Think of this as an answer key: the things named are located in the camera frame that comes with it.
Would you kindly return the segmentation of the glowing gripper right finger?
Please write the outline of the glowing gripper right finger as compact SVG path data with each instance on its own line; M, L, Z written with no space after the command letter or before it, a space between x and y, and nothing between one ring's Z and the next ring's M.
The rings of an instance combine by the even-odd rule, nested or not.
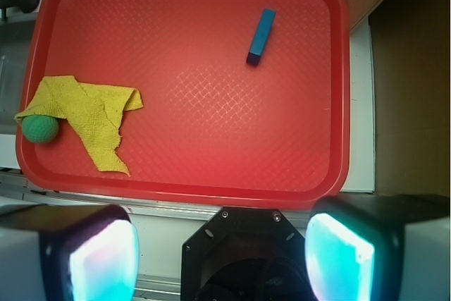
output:
M305 260L318 300L449 300L450 200L323 197L307 223Z

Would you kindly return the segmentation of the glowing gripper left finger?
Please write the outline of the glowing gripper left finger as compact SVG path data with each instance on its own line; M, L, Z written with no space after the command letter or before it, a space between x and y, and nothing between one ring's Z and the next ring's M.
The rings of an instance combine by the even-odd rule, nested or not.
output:
M2 300L131 300L139 256L118 205L1 207Z

